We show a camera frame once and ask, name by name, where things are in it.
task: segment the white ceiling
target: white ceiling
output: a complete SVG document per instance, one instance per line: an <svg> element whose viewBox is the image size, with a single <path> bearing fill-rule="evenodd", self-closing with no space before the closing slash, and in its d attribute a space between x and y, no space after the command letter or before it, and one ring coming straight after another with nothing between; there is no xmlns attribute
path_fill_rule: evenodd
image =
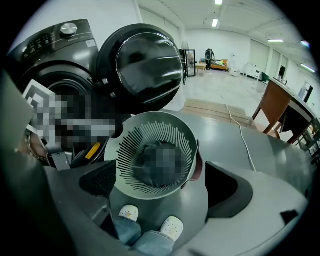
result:
<svg viewBox="0 0 320 256"><path fill-rule="evenodd" d="M268 0L158 0L182 20L186 29L225 30L247 35L283 53L297 64L317 70L309 49L290 20ZM216 28L213 19L218 19ZM282 39L283 43L268 43Z"/></svg>

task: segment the silver knob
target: silver knob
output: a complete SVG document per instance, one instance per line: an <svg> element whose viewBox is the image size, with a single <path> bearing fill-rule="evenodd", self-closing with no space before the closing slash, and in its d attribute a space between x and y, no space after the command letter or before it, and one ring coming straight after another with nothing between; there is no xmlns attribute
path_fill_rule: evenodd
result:
<svg viewBox="0 0 320 256"><path fill-rule="evenodd" d="M60 28L60 33L65 36L72 36L77 32L77 26L73 23L63 24Z"/></svg>

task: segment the white shoe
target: white shoe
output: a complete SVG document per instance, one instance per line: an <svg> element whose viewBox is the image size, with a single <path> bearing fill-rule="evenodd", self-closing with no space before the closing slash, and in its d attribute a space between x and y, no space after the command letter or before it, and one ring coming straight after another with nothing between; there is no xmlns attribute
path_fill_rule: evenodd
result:
<svg viewBox="0 0 320 256"><path fill-rule="evenodd" d="M168 217L160 228L160 232L173 239L173 241L178 240L182 231L184 231L184 224L174 216Z"/></svg>
<svg viewBox="0 0 320 256"><path fill-rule="evenodd" d="M122 207L119 217L125 217L129 220L132 220L134 222L137 222L139 216L139 210L137 207L133 205L126 205Z"/></svg>

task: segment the clothes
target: clothes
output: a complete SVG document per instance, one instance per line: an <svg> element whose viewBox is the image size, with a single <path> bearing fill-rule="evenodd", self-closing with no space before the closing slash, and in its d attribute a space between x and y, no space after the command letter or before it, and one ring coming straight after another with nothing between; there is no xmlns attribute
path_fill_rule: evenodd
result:
<svg viewBox="0 0 320 256"><path fill-rule="evenodd" d="M113 220L119 240L147 256L168 256L175 242L167 235L157 231L148 231L141 237L140 225L125 217Z"/></svg>
<svg viewBox="0 0 320 256"><path fill-rule="evenodd" d="M184 158L173 144L155 141L147 144L133 169L133 176L156 188L178 182L183 177Z"/></svg>

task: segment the blue jeans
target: blue jeans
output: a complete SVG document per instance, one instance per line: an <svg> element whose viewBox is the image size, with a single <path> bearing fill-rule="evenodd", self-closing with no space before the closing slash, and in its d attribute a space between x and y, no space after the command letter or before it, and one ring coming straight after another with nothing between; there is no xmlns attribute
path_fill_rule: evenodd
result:
<svg viewBox="0 0 320 256"><path fill-rule="evenodd" d="M125 217L113 220L118 237L122 243L148 256L168 256L175 242L167 235L148 231L141 237L140 225Z"/></svg>

